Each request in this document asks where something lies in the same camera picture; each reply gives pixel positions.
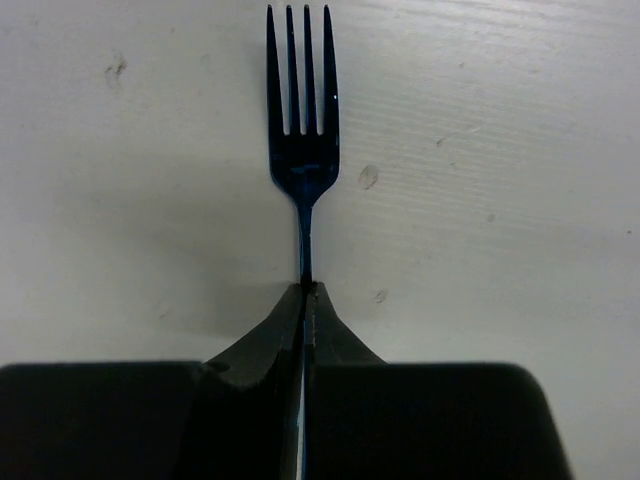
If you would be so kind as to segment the blue metal fork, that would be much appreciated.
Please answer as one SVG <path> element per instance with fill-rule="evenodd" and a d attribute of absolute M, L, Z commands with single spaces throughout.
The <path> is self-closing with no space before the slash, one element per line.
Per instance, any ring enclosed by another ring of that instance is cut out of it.
<path fill-rule="evenodd" d="M 297 212 L 300 312 L 295 315 L 293 359 L 292 443 L 286 447 L 287 479 L 304 479 L 307 463 L 306 383 L 308 352 L 313 339 L 316 294 L 313 282 L 312 212 L 321 196 L 336 182 L 340 170 L 339 93 L 331 13 L 323 9 L 323 115 L 317 124 L 311 14 L 304 7 L 305 112 L 301 115 L 293 11 L 286 7 L 289 129 L 284 129 L 277 37 L 273 7 L 266 15 L 266 98 L 269 167 L 273 182 L 292 201 Z"/>

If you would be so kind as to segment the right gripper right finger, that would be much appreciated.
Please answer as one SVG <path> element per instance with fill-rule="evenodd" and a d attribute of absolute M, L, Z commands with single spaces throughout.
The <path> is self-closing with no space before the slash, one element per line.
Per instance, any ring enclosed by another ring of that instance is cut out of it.
<path fill-rule="evenodd" d="M 305 308 L 305 477 L 360 476 L 370 451 L 375 402 L 370 375 L 385 362 L 339 318 L 326 286 L 314 283 Z"/>

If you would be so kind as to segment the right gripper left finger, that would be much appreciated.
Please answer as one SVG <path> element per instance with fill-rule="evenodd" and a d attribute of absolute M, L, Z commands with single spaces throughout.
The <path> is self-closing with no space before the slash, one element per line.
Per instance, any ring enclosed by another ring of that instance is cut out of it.
<path fill-rule="evenodd" d="M 230 389 L 222 414 L 238 479 L 294 479 L 301 406 L 305 289 L 287 287 L 257 326 L 207 365 Z"/>

